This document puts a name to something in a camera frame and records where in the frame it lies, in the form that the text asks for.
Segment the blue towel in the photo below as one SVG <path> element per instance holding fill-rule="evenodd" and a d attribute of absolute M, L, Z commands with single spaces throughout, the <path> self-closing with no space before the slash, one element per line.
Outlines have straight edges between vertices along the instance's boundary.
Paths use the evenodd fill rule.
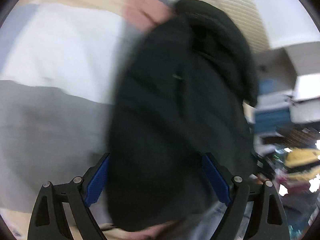
<path fill-rule="evenodd" d="M 278 126 L 289 124 L 292 89 L 282 89 L 278 81 L 265 78 L 259 81 L 259 95 L 254 111 L 255 134 L 275 132 Z"/>

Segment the grey wardrobe cabinet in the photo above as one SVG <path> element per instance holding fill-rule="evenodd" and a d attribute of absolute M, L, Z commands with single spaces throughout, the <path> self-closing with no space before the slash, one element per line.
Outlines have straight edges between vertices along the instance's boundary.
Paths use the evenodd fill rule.
<path fill-rule="evenodd" d="M 254 55 L 259 112 L 287 108 L 297 124 L 319 121 L 319 42 L 294 44 Z"/>

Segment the black padded jacket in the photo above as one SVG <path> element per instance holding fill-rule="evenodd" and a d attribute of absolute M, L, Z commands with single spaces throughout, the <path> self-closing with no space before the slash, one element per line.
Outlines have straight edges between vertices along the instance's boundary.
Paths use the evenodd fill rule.
<path fill-rule="evenodd" d="M 125 231 L 207 211 L 217 196 L 202 171 L 211 153 L 234 175 L 253 172 L 242 104 L 257 104 L 249 45 L 220 9 L 179 0 L 140 42 L 121 78 L 109 131 L 107 207 Z"/>

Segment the cream quilted headboard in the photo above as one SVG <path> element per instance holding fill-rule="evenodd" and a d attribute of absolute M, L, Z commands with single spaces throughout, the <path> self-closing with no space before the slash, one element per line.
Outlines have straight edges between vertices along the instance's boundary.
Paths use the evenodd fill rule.
<path fill-rule="evenodd" d="M 201 0 L 224 11 L 241 30 L 251 51 L 270 49 L 264 24 L 253 0 Z"/>

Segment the yellow hat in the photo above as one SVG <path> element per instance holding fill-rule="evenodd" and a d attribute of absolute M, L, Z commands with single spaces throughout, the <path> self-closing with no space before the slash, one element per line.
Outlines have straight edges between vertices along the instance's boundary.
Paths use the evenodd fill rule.
<path fill-rule="evenodd" d="M 284 159 L 284 177 L 309 181 L 319 176 L 319 150 L 294 148 Z"/>

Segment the patchwork checked duvet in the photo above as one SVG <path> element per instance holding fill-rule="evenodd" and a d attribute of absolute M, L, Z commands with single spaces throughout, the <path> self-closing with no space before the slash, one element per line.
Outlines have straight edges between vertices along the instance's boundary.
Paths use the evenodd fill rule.
<path fill-rule="evenodd" d="M 104 152 L 118 74 L 177 0 L 1 0 L 1 218 L 26 239 L 45 180 Z"/>

